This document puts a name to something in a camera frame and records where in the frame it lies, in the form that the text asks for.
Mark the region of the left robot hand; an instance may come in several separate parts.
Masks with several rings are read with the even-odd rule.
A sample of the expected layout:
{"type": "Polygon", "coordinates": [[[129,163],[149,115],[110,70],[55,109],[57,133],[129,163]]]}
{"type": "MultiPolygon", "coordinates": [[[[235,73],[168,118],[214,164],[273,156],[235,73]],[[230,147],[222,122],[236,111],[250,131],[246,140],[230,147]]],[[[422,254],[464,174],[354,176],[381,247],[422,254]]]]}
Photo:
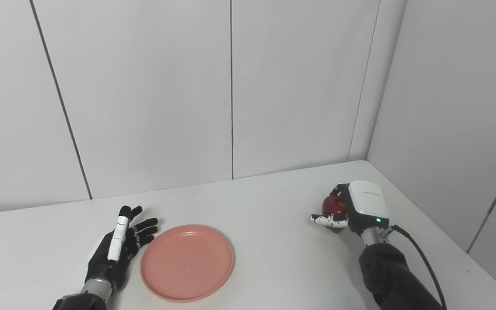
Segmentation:
{"type": "Polygon", "coordinates": [[[159,220],[156,217],[132,225],[132,220],[142,212],[142,206],[122,206],[115,229],[104,235],[88,262],[82,292],[97,295],[107,301],[122,290],[132,259],[153,241],[159,229],[159,220]]]}

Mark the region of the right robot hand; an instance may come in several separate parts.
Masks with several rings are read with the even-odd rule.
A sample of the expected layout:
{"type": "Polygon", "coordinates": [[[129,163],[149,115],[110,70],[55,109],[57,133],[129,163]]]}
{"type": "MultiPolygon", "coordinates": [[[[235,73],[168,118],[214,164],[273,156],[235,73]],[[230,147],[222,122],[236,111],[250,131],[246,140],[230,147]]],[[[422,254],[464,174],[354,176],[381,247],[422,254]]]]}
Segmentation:
{"type": "Polygon", "coordinates": [[[390,211],[378,184],[355,180],[337,184],[322,202],[321,213],[309,220],[334,233],[344,229],[362,237],[371,229],[386,231],[390,227],[390,211]]]}

